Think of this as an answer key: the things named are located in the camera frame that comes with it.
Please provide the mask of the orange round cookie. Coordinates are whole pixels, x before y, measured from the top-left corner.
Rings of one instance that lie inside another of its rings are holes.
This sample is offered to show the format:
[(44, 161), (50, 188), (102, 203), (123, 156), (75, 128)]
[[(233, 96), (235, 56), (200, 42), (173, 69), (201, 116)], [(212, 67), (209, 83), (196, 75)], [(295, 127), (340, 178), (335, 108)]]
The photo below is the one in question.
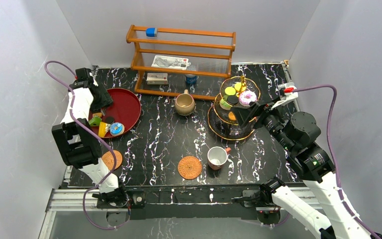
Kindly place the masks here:
[(235, 116), (235, 114), (234, 114), (233, 112), (229, 112), (229, 113), (228, 113), (228, 119), (229, 119), (230, 121), (236, 121), (236, 116)]
[(237, 93), (241, 93), (246, 90), (246, 85), (245, 84), (243, 85), (241, 82), (237, 82), (234, 85), (234, 89), (236, 90)]

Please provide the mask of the pink frosted donut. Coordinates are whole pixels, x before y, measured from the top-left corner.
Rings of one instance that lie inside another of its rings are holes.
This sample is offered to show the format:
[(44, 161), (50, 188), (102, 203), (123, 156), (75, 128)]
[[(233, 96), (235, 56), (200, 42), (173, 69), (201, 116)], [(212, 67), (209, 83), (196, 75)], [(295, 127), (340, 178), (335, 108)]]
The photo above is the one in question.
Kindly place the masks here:
[(238, 99), (242, 106), (249, 107), (252, 102), (257, 101), (257, 95), (254, 92), (248, 90), (242, 92)]

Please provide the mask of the green frosted donut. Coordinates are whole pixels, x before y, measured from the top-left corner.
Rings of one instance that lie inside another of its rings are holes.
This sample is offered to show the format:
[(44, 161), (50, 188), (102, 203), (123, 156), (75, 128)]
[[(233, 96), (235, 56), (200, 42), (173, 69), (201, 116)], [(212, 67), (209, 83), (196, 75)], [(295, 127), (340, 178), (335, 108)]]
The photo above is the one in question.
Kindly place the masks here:
[(219, 105), (222, 109), (226, 111), (229, 111), (231, 109), (231, 106), (228, 104), (228, 102), (224, 98), (220, 99)]

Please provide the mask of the green round cookie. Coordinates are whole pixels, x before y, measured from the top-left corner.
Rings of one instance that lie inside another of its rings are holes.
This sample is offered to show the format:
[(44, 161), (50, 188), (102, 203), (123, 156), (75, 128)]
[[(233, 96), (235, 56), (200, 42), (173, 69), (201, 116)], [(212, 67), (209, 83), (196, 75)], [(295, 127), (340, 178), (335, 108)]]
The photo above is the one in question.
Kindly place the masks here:
[(225, 94), (228, 96), (236, 95), (236, 90), (234, 87), (226, 87), (224, 90)]

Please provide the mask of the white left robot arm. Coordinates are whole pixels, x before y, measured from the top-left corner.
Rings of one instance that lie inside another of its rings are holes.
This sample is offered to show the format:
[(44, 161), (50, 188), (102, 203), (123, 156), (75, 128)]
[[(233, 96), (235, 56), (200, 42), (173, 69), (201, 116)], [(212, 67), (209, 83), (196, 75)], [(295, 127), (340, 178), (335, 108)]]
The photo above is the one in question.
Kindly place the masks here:
[(58, 150), (64, 163), (88, 175), (99, 189), (100, 197), (116, 207), (128, 203), (129, 195), (103, 161), (104, 141), (91, 130), (89, 113), (112, 105), (113, 100), (104, 86), (94, 79), (91, 69), (74, 71), (75, 80), (68, 85), (69, 104), (58, 125), (52, 127)]

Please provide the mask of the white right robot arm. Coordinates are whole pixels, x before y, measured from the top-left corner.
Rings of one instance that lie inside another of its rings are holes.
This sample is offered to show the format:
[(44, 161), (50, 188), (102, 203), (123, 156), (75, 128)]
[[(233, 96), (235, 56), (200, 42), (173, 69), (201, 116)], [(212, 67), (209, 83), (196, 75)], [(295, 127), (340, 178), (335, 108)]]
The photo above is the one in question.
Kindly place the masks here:
[(297, 196), (277, 177), (260, 186), (260, 199), (266, 206), (277, 205), (288, 211), (317, 239), (381, 239), (368, 229), (337, 183), (337, 167), (315, 142), (321, 134), (313, 115), (296, 112), (289, 120), (281, 117), (272, 103), (254, 102), (249, 108), (234, 106), (231, 112), (240, 126), (257, 118), (254, 128), (265, 127), (288, 153), (287, 162), (316, 197), (319, 212)]

